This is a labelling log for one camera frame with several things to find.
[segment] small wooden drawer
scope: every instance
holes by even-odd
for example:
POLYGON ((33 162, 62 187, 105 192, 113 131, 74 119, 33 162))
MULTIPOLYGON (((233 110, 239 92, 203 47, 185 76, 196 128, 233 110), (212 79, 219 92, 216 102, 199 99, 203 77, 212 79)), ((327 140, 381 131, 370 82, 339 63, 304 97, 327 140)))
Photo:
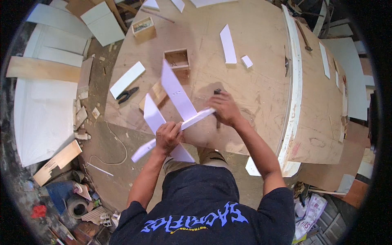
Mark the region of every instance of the small wooden drawer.
POLYGON ((174 71, 191 69, 188 49, 168 50, 163 53, 163 57, 174 71))
POLYGON ((154 30, 155 30, 155 26, 151 17, 132 23, 132 33, 134 36, 138 36, 144 33, 150 33, 153 32, 154 30))

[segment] red cloth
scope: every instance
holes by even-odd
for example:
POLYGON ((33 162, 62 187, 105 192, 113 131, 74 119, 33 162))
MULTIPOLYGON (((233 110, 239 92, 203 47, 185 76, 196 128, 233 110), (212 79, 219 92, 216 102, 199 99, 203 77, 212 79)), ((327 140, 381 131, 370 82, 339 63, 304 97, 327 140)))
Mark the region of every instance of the red cloth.
POLYGON ((39 205, 33 207, 33 214, 31 215, 31 217, 32 218, 45 217, 45 214, 46 214, 46 206, 39 205))

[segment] hand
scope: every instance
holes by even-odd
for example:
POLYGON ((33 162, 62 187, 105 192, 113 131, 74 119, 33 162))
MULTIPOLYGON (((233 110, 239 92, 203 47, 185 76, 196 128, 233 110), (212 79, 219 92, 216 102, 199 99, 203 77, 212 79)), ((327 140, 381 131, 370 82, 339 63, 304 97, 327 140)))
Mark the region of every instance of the hand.
POLYGON ((214 94, 207 101, 207 105, 216 109, 216 119, 227 126, 236 128, 244 120, 240 109, 228 92, 221 91, 220 94, 214 94))
POLYGON ((167 122, 162 124, 156 131, 156 149, 168 156, 181 142, 183 131, 178 132, 182 122, 167 122))

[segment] pliers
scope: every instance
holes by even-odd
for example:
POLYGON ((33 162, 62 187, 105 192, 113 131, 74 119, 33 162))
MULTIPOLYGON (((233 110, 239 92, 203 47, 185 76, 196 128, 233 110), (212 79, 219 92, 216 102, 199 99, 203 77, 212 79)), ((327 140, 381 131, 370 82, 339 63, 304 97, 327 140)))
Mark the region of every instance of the pliers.
POLYGON ((116 100, 119 100, 118 104, 124 103, 129 99, 129 97, 134 94, 139 87, 134 87, 130 90, 124 90, 119 96, 117 96, 116 100))

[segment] person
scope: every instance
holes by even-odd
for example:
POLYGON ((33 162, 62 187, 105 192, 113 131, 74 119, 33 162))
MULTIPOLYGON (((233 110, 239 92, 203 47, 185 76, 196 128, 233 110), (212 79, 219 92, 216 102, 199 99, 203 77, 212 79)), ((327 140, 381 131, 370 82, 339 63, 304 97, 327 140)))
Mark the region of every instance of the person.
POLYGON ((234 177, 215 150, 198 149, 200 164, 168 158, 183 132, 178 132, 181 122, 167 122, 156 131, 156 147, 129 191, 127 209, 110 244, 292 243, 293 195, 283 182, 277 157, 229 93, 215 94, 207 105, 216 109, 219 122, 241 136, 264 180, 257 210, 239 203, 234 177), (147 213, 162 166, 162 201, 147 213))

